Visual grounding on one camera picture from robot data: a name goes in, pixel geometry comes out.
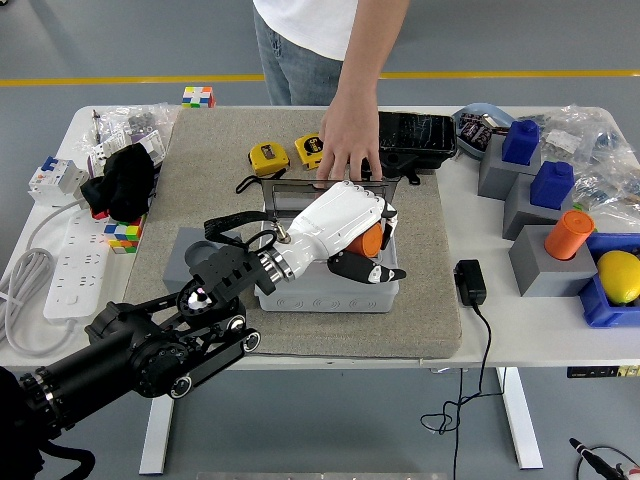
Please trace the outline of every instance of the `yellow floor line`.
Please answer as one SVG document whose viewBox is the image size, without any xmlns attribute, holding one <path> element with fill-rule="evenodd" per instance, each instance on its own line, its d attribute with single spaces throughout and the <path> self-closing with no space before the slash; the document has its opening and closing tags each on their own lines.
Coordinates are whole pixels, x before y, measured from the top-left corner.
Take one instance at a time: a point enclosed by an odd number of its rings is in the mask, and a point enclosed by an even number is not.
<svg viewBox="0 0 640 480">
<path fill-rule="evenodd" d="M 440 72 L 383 72 L 385 80 L 461 80 L 491 78 L 594 78 L 640 77 L 640 69 L 632 70 L 511 70 L 511 71 L 440 71 Z M 147 77 L 84 77 L 84 78 L 16 78 L 0 79 L 0 87 L 51 87 L 74 85 L 122 85 L 145 83 L 228 83 L 263 82 L 262 74 L 238 75 L 158 75 Z"/>
</svg>

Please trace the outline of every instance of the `white t-shirt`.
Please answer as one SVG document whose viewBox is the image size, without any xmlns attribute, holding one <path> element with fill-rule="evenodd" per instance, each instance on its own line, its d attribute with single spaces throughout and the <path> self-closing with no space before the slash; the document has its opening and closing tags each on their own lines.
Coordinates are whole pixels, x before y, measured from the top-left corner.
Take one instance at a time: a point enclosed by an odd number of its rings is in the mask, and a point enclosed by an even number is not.
<svg viewBox="0 0 640 480">
<path fill-rule="evenodd" d="M 253 0 L 269 27 L 323 57 L 344 60 L 358 0 Z"/>
</svg>

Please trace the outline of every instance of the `gray floor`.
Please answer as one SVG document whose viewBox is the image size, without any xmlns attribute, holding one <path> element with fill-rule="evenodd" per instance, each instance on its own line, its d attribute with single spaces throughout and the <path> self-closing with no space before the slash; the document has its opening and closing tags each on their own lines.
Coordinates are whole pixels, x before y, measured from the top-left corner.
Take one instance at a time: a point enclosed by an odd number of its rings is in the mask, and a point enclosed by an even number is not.
<svg viewBox="0 0 640 480">
<path fill-rule="evenodd" d="M 637 0 L 414 0 L 386 70 L 637 70 L 639 20 Z M 250 0 L 11 0 L 0 8 L 0 80 L 259 72 Z M 387 80 L 379 102 L 599 106 L 637 147 L 638 82 Z M 56 152 L 74 112 L 85 105 L 177 103 L 183 87 L 0 87 L 0 271 L 31 208 L 27 182 Z M 268 103 L 262 83 L 214 89 L 223 105 Z M 573 478 L 570 436 L 640 456 L 640 381 L 567 380 L 563 369 L 522 375 L 546 468 L 518 470 L 501 401 L 487 398 L 463 411 L 459 478 Z M 497 388 L 494 376 L 487 391 Z M 471 391 L 477 372 L 468 378 Z M 453 436 L 433 435 L 418 420 L 456 388 L 457 377 L 420 370 L 225 372 L 179 403 L 165 476 L 194 479 L 211 470 L 450 475 Z M 135 478 L 148 408 L 147 400 L 128 395 L 61 443 L 95 451 L 92 478 Z M 67 470 L 50 461 L 38 478 Z"/>
</svg>

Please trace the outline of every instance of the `plastic bag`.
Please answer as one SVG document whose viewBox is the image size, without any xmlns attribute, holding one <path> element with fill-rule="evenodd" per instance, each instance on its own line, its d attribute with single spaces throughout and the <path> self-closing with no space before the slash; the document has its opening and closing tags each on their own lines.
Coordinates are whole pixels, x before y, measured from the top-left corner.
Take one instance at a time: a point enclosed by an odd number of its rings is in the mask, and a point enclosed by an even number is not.
<svg viewBox="0 0 640 480">
<path fill-rule="evenodd" d="M 578 208 L 640 227 L 640 166 L 609 112 L 570 105 L 527 118 L 540 126 L 542 161 L 573 166 Z"/>
<path fill-rule="evenodd" d="M 106 159 L 133 143 L 141 143 L 154 165 L 164 159 L 180 107 L 166 103 L 103 107 L 76 148 L 87 154 L 91 177 L 102 175 Z"/>
</svg>

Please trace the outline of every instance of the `orange cup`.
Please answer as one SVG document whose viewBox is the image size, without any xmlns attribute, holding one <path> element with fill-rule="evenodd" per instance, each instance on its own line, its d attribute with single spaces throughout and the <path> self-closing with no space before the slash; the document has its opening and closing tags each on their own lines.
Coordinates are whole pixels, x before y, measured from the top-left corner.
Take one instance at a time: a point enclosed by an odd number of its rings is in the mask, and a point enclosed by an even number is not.
<svg viewBox="0 0 640 480">
<path fill-rule="evenodd" d="M 356 237 L 349 244 L 346 251 L 357 253 L 364 257 L 375 257 L 382 247 L 382 225 L 380 222 L 374 223 L 369 230 Z"/>
<path fill-rule="evenodd" d="M 544 241 L 549 255 L 558 260 L 570 260 L 595 229 L 589 215 L 579 210 L 565 212 Z"/>
</svg>

